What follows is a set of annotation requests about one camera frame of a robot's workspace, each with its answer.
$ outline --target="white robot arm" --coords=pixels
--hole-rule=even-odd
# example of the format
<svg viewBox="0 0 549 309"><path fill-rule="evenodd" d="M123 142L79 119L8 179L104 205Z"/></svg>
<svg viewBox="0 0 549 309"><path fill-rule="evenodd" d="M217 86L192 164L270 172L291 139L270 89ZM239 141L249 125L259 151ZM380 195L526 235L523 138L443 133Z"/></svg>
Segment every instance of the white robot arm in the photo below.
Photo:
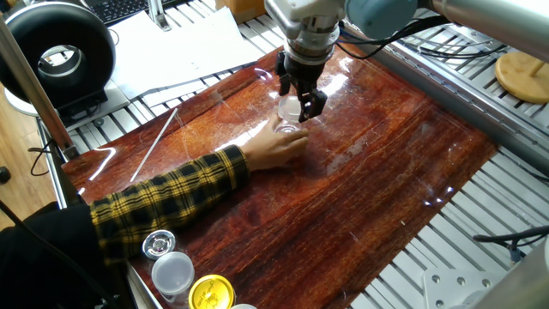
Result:
<svg viewBox="0 0 549 309"><path fill-rule="evenodd" d="M406 26L418 8L469 26L549 62L546 0L265 0L265 9L287 37L279 53L281 95L290 87L301 102L300 122L322 113L326 95L317 79L334 52L338 22L349 20L371 39L385 39Z"/></svg>

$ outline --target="wooden board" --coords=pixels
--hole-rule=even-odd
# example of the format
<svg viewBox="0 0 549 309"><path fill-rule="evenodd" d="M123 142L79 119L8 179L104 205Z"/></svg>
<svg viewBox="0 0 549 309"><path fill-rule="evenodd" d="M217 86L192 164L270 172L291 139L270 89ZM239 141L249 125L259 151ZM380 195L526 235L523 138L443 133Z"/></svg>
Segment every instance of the wooden board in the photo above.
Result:
<svg viewBox="0 0 549 309"><path fill-rule="evenodd" d="M277 102L274 60L271 53L185 101L137 180L250 138ZM345 308L496 150L377 63L337 50L318 84L329 101L304 125L306 155L254 173L178 233L196 279L225 276L238 303ZM169 116L63 167L88 202L129 184ZM132 264L160 299L142 259Z"/></svg>

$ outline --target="human hand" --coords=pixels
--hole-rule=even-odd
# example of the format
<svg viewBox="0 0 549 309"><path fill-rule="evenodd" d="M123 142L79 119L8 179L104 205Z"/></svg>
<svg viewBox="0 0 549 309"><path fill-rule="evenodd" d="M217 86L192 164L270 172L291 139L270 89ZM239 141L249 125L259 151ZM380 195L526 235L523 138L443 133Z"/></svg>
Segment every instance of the human hand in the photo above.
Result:
<svg viewBox="0 0 549 309"><path fill-rule="evenodd" d="M279 167L305 152L309 143L309 131L275 133L280 122L278 114L274 114L263 129L240 148L251 172Z"/></svg>

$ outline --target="plaid shirt sleeve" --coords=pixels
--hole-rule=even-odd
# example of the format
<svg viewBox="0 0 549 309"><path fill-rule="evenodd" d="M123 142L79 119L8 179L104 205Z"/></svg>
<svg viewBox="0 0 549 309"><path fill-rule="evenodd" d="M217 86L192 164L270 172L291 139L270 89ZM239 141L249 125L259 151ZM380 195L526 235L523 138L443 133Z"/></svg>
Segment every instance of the plaid shirt sleeve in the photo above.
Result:
<svg viewBox="0 0 549 309"><path fill-rule="evenodd" d="M249 177L240 148L229 146L93 202L92 222L105 263L139 254L150 233L186 225Z"/></svg>

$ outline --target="wire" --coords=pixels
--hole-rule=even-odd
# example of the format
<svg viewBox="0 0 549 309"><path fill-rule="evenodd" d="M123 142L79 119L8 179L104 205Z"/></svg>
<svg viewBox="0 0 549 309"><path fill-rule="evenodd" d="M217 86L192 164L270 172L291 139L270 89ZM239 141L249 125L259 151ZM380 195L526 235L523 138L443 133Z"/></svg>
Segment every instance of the wire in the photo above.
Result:
<svg viewBox="0 0 549 309"><path fill-rule="evenodd" d="M524 244L520 244L520 245L518 245L518 246L532 245L534 242L543 239L543 238L546 237L547 235L548 235L548 234L540 235L540 236L536 237L535 239L530 240L530 241L527 241L527 242L525 242Z"/></svg>
<svg viewBox="0 0 549 309"><path fill-rule="evenodd" d="M485 235L474 235L473 239L478 242L495 242L495 241L509 241L509 240L520 240L525 238L530 238L534 236L539 236L542 234L549 234L549 226L544 227L534 227L520 233L512 233L500 236L485 236Z"/></svg>
<svg viewBox="0 0 549 309"><path fill-rule="evenodd" d="M485 236L485 235L474 235L473 240L476 240L478 242L492 242L494 244L501 245L507 249L509 249L511 252L517 251L518 247L525 246L525 245L532 245L534 242L546 237L549 235L549 226L544 227L534 227L530 228L529 230L520 232L520 233L513 233L513 234L506 234L506 235L500 235L500 236ZM518 242L522 239L530 238L538 236L535 239L532 239L530 241L525 242L524 244L518 245ZM521 257L526 257L526 254L520 250L518 250L521 254Z"/></svg>
<svg viewBox="0 0 549 309"><path fill-rule="evenodd" d="M109 28L109 31L112 31L116 36L117 36L117 41L114 43L114 45L118 45L118 43L120 42L120 36L118 35L118 33L112 29Z"/></svg>
<svg viewBox="0 0 549 309"><path fill-rule="evenodd" d="M357 41L349 41L349 40L340 40L336 44L349 56L357 59L367 59L378 52L380 52L386 45L395 42L398 39L402 39L407 37L408 35L415 34L421 31L424 31L426 29L429 29L431 27L440 26L443 24L449 23L448 19L446 19L443 16L433 16L433 17L427 17L424 19L421 19L419 21L412 22L410 24L407 24L403 29L399 30L395 34L393 34L391 37L387 39L378 39L378 40L364 40L364 39L358 39L358 37L354 35L350 35L353 39L358 39ZM354 54L350 52L348 49L343 47L341 43L346 44L353 44L353 45L379 45L379 47L371 52L370 54L360 56L357 54Z"/></svg>
<svg viewBox="0 0 549 309"><path fill-rule="evenodd" d="M448 46L448 47L470 47L470 46L477 46L477 45L485 45L485 44L490 44L493 42L493 39L488 39L484 42L479 42L479 43L471 43L471 44L448 44L448 43L439 43L439 42L435 42L435 41L431 41L431 40L428 40L428 39L423 39L421 38L420 36L418 35L410 35L412 38L415 38L415 39L419 39L421 40L422 43L427 43L427 44L431 44L431 45L438 45L438 46Z"/></svg>
<svg viewBox="0 0 549 309"><path fill-rule="evenodd" d="M526 167L522 167L522 169L525 170L526 173L529 173L535 179L538 179L538 180L545 181L545 182L549 183L549 178L540 176L540 175L538 175L536 173L533 173L533 172L530 172Z"/></svg>
<svg viewBox="0 0 549 309"><path fill-rule="evenodd" d="M38 236L38 234L33 232L33 230L31 230L27 224L21 221L21 219L19 219L17 215L15 215L11 211L11 209L9 209L8 206L6 206L6 204L2 202L2 200L0 200L0 209L8 216L9 219L11 219L11 221L15 223L16 226L25 231L30 238L43 245L44 248L47 249L47 251L62 260L78 275L80 275L87 282L87 284L92 287L94 291L106 301L110 308L118 308L118 305L114 301L114 299L82 267L80 267L80 265L78 265L72 258L68 257L55 246L48 243L45 239Z"/></svg>
<svg viewBox="0 0 549 309"><path fill-rule="evenodd" d="M442 51L435 51L429 48L420 47L411 43L404 42L404 45L406 45L408 48L415 49L422 55L426 55L429 57L435 57L435 58L448 58L448 59L475 59L479 57L484 57L491 55L495 52L502 51L507 45L503 44L500 47L492 50L492 51L480 51L477 53L467 53L467 54L451 54L447 52Z"/></svg>
<svg viewBox="0 0 549 309"><path fill-rule="evenodd" d="M42 154L44 153L47 153L47 154L50 154L51 151L48 151L46 150L51 144L53 143L53 140L51 139L49 142L47 142L45 144L45 146L40 149L40 148L29 148L28 149L28 152L38 152L38 156L36 157L36 159L34 159L34 163L33 163L33 167L31 167L31 175L35 176L35 177L38 177L38 176L44 176L46 175L47 173L49 173L50 171L45 171L43 173L34 173L34 168L36 167L36 164L38 163L38 160L40 159L40 157L42 156Z"/></svg>
<svg viewBox="0 0 549 309"><path fill-rule="evenodd" d="M352 37L353 39L356 39L356 41L349 41L349 40L339 40L338 43L346 43L346 44L354 44L354 45L387 45L389 43L392 43L398 39L405 38L409 35L419 33L421 31L425 31L429 28L441 26L443 24L449 23L448 19L443 16L432 16L427 17L424 19L421 19L419 21L415 21L412 23L407 24L404 28L397 31L392 36L388 37L387 39L361 39L353 34L350 34L346 32L345 24L340 23L340 25L343 25L343 31L348 36Z"/></svg>
<svg viewBox="0 0 549 309"><path fill-rule="evenodd" d="M507 243L505 243L505 242L503 242L503 241L494 241L493 243L496 244L496 245L500 245L500 246L502 246L503 248L505 248L505 249L507 249L507 250L510 249L510 245L507 244ZM519 252L520 252L520 254L521 254L521 258L526 257L526 253L524 253L524 252L522 252L522 251L520 251L520 250L519 250Z"/></svg>

